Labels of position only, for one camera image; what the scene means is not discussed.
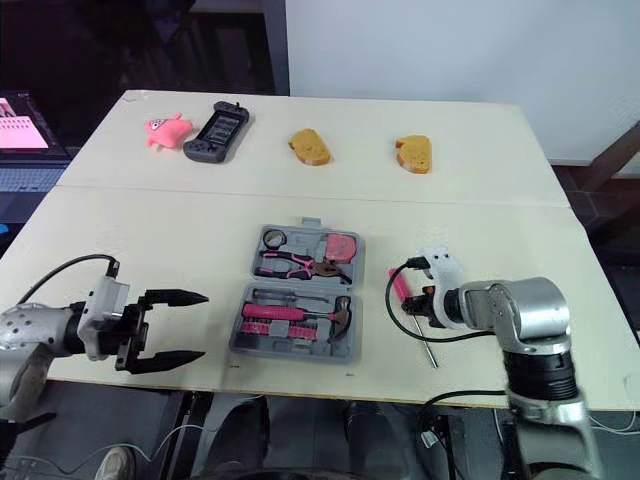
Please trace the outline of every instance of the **dark background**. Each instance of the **dark background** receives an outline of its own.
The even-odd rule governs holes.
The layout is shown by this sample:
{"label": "dark background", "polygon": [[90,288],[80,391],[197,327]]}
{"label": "dark background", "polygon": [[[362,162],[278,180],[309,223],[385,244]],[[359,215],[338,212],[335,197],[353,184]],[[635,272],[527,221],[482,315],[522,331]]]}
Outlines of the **dark background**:
{"label": "dark background", "polygon": [[2,1],[0,85],[28,90],[68,148],[81,147],[127,89],[274,94],[264,15],[193,4]]}

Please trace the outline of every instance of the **white wall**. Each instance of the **white wall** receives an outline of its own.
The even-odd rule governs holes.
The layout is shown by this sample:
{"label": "white wall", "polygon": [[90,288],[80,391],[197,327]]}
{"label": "white wall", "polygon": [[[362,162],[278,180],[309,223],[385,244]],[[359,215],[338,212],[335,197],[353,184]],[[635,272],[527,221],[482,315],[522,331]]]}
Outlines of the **white wall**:
{"label": "white wall", "polygon": [[291,95],[515,103],[565,164],[640,119],[640,0],[286,6]]}

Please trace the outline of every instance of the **screwdriver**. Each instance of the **screwdriver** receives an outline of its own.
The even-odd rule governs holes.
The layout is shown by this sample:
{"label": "screwdriver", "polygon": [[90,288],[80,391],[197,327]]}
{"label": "screwdriver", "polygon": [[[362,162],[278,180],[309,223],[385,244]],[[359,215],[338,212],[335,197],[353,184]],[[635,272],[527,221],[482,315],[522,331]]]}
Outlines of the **screwdriver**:
{"label": "screwdriver", "polygon": [[296,300],[301,298],[307,300],[315,300],[318,302],[331,303],[326,298],[322,297],[310,297],[307,295],[296,295],[292,291],[277,291],[277,290],[260,290],[256,289],[253,291],[253,298],[261,299],[261,300],[280,300],[282,302],[291,302],[294,303]]}
{"label": "screwdriver", "polygon": [[[395,272],[395,270],[389,270],[387,272],[389,277],[393,275],[393,272]],[[395,291],[396,296],[398,297],[398,300],[400,300],[400,303],[404,302],[405,298],[411,296],[411,293],[409,292],[409,287],[407,287],[407,284],[405,283],[404,277],[402,276],[402,274],[398,275],[396,277],[395,282],[393,282],[393,290]],[[416,318],[415,315],[413,315],[413,321],[420,335],[424,337],[424,333],[422,333],[422,328],[420,328],[420,323],[418,322],[418,319]],[[438,365],[438,361],[436,360],[436,357],[433,355],[433,352],[431,351],[431,347],[429,346],[429,344],[427,342],[422,342],[422,343],[424,344],[424,349],[427,352],[427,356],[429,357],[431,366],[433,368],[439,368],[440,365]]]}

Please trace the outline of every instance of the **hammer head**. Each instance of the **hammer head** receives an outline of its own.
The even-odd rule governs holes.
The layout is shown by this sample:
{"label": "hammer head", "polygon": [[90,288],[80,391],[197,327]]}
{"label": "hammer head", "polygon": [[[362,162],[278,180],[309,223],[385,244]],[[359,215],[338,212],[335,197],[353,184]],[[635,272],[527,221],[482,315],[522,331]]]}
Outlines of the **hammer head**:
{"label": "hammer head", "polygon": [[351,324],[351,311],[349,305],[351,299],[349,297],[338,297],[336,299],[336,311],[330,317],[333,321],[333,333],[329,338],[329,341],[339,340],[344,336]]}

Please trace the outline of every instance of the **pink plush toy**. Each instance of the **pink plush toy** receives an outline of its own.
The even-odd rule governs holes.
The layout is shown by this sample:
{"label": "pink plush toy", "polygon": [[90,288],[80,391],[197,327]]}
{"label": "pink plush toy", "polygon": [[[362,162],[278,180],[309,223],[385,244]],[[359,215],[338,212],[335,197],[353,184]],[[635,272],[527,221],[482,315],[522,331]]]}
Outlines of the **pink plush toy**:
{"label": "pink plush toy", "polygon": [[167,148],[176,148],[186,137],[193,125],[188,120],[180,120],[181,113],[176,113],[173,118],[164,120],[151,120],[144,124],[144,129],[149,132],[147,146],[154,143]]}

